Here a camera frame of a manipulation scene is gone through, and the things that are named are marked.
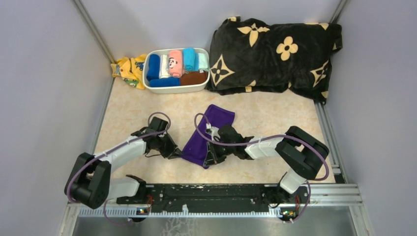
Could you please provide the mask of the purple towel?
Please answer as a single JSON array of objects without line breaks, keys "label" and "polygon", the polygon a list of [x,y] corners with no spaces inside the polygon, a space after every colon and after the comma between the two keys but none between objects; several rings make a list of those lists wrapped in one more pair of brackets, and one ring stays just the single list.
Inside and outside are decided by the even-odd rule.
[{"label": "purple towel", "polygon": [[[232,125],[235,119],[235,112],[220,108],[214,104],[208,106],[204,115],[208,118],[210,124],[217,128],[227,124]],[[181,158],[208,169],[208,166],[203,166],[207,151],[207,141],[197,131],[194,131],[182,150]]]}]

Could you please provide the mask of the pink panda towel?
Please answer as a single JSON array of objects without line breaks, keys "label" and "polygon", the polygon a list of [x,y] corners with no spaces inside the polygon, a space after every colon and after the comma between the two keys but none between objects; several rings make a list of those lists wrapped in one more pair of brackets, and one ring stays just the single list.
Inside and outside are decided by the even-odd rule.
[{"label": "pink panda towel", "polygon": [[168,68],[172,77],[179,78],[183,74],[182,51],[172,50],[168,55]]}]

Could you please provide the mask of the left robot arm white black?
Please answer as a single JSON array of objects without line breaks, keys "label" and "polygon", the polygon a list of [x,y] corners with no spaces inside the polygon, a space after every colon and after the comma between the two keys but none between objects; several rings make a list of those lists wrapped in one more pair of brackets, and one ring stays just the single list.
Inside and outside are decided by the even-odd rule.
[{"label": "left robot arm white black", "polygon": [[134,175],[112,178],[112,173],[131,160],[155,150],[167,159],[178,158],[182,151],[169,135],[169,117],[159,118],[153,113],[147,126],[115,147],[100,153],[81,153],[75,161],[64,187],[64,193],[73,203],[97,209],[109,200],[119,204],[147,201],[146,182]]}]

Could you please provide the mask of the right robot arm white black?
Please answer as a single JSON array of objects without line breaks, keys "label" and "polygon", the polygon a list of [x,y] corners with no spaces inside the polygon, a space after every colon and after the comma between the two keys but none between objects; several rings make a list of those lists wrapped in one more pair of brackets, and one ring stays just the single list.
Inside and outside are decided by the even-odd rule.
[{"label": "right robot arm white black", "polygon": [[297,126],[283,135],[267,138],[243,137],[231,125],[221,128],[206,125],[208,152],[205,165],[221,163],[229,155],[242,160],[281,157],[290,167],[277,186],[277,199],[289,203],[298,188],[314,180],[329,155],[328,147]]}]

